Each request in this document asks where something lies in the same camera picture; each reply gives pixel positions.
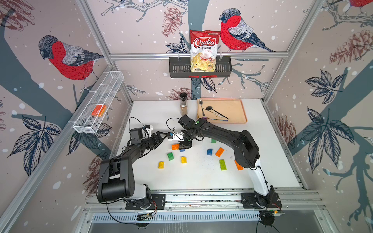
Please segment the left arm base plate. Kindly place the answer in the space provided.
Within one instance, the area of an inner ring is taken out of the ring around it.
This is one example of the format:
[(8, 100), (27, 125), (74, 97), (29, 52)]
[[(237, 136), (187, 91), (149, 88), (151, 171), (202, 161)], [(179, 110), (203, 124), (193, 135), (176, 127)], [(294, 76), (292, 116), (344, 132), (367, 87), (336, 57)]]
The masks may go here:
[(165, 208), (165, 194), (151, 194), (151, 197), (146, 197), (141, 200), (128, 201), (126, 210), (163, 210)]

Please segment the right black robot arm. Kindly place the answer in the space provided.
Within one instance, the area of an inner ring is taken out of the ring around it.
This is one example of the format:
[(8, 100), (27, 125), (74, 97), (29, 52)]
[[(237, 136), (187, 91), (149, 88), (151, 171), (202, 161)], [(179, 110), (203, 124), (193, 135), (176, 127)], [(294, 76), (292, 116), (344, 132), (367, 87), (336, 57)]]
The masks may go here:
[(249, 176), (254, 185), (253, 193), (241, 194), (241, 204), (244, 208), (282, 208), (278, 194), (265, 178), (259, 160), (259, 147), (247, 130), (242, 132), (231, 131), (202, 118), (195, 121), (187, 115), (183, 115), (178, 120), (178, 124), (183, 128), (184, 140), (181, 142), (182, 145), (187, 145), (198, 137), (206, 137), (233, 149), (235, 161), (241, 167), (249, 170)]

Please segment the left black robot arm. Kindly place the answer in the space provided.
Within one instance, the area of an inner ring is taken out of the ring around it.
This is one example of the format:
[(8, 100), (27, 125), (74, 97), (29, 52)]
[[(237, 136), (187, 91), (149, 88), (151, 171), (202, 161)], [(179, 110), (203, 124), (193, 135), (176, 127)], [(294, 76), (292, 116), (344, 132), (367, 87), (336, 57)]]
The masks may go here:
[(115, 158), (104, 160), (100, 165), (99, 181), (96, 196), (101, 204), (110, 204), (123, 200), (141, 209), (154, 204), (150, 189), (146, 184), (136, 184), (133, 164), (144, 157), (146, 150), (156, 149), (167, 134), (156, 132), (142, 134), (141, 128), (130, 131), (130, 140), (124, 151)]

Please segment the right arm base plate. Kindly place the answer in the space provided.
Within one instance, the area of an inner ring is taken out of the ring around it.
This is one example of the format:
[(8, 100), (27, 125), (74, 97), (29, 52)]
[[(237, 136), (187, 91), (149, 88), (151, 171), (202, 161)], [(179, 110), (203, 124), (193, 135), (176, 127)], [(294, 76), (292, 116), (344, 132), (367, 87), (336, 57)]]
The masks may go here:
[(282, 208), (279, 195), (275, 192), (262, 196), (254, 193), (241, 193), (241, 204), (245, 209)]

